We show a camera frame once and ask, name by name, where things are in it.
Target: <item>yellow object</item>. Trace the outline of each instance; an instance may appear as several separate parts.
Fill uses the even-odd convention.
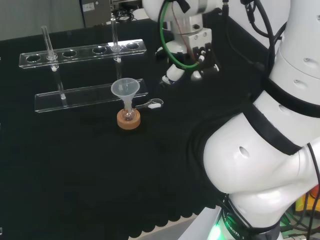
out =
[[[306,194],[300,197],[296,202],[295,202],[295,211],[296,212],[303,212],[304,206],[305,206],[305,200],[306,200]],[[315,203],[315,199],[312,196],[308,196],[308,203],[306,206],[307,211],[312,211],[312,207]],[[317,212],[320,212],[320,201],[316,204],[315,210]]]

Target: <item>green cable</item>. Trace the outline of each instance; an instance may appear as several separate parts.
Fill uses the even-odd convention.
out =
[[[164,50],[166,51],[166,53],[169,55],[169,57],[171,58],[171,60],[179,65],[180,67],[182,67],[183,69],[192,69],[192,68],[195,68],[198,66],[198,63],[195,63],[193,65],[185,65],[181,62],[179,62],[173,55],[172,53],[170,52],[170,50],[168,49],[167,45],[166,45],[166,42],[165,42],[165,38],[164,38],[164,30],[163,30],[163,26],[164,26],[164,20],[165,20],[165,15],[166,15],[166,12],[167,12],[167,9],[168,9],[168,5],[169,5],[169,2],[166,2],[165,5],[164,5],[164,8],[163,8],[163,11],[161,13],[161,20],[160,20],[160,38],[161,38],[161,42],[162,42],[162,45],[163,45],[163,48]]]

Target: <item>black table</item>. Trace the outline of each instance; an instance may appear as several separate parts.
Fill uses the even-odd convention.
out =
[[[35,94],[56,90],[54,77],[49,67],[19,68],[19,55],[44,50],[43,38],[0,42],[0,227],[6,240],[126,240],[215,207],[219,194],[186,160],[188,137],[204,119],[215,117],[215,126],[227,121],[248,93],[261,91],[261,74],[230,48],[219,11],[204,20],[221,72],[198,84],[186,76],[165,89],[159,82],[168,65],[154,55],[157,25],[118,25],[120,40],[142,38],[147,47],[144,55],[122,58],[122,76],[144,78],[148,87],[149,95],[134,103],[164,101],[162,109],[142,112],[134,131],[117,126],[120,101],[34,112]],[[264,61],[266,50],[242,28],[231,22],[229,31],[239,51]],[[50,36],[56,49],[112,41],[109,26]],[[116,80],[113,59],[59,70],[66,89]]]

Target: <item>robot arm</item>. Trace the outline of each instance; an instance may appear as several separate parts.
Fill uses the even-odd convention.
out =
[[[164,0],[142,1],[146,13],[157,21]],[[186,48],[181,47],[181,37],[190,40],[190,36],[200,36],[198,29],[190,31],[192,21],[200,14],[220,7],[222,0],[187,2],[190,10],[186,13],[176,2],[173,4],[176,18],[185,23],[184,32],[176,31],[172,11],[165,15],[165,20],[171,21],[175,38],[174,43],[168,43],[176,46],[170,48],[172,53],[186,53]],[[209,138],[204,148],[207,176],[221,192],[230,194],[232,208],[247,226],[253,228],[276,228],[287,208],[317,184],[306,144],[312,142],[320,165],[319,9],[320,0],[309,0],[308,3],[291,0],[287,27],[268,81],[278,93],[264,91],[252,104],[255,115],[241,113],[234,117]],[[209,42],[211,38],[187,43],[193,48]],[[279,93],[297,104],[283,100]],[[239,234],[232,235],[235,230],[222,220],[220,227],[227,240],[239,239]],[[271,239],[277,238],[282,239],[281,234]]]
[[[142,0],[143,8],[151,20],[158,21],[159,11],[163,2],[164,0]],[[186,2],[190,6],[186,13],[183,13],[177,2],[173,4],[174,14],[177,19],[209,13],[222,6],[222,0],[186,0]],[[172,11],[168,11],[164,20],[168,22],[175,20]]]
[[[158,21],[160,10],[164,0],[142,0],[143,7],[147,15],[154,21]],[[162,81],[166,84],[174,84],[185,73],[186,70],[194,71],[192,80],[200,80],[207,72],[218,72],[219,67],[213,57],[212,32],[211,29],[203,27],[202,14],[211,12],[219,7],[220,0],[178,0],[169,3],[166,9],[164,21],[169,22],[169,28],[174,35],[174,40],[164,44],[159,48],[157,54],[170,52],[174,58],[179,57],[182,64],[169,56],[172,64]],[[183,68],[182,65],[197,65],[196,69]]]

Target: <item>plastic funnel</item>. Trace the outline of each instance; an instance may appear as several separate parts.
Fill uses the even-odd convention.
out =
[[[111,92],[124,102],[124,109],[131,110],[132,99],[140,88],[140,83],[133,78],[121,78],[111,86]]]

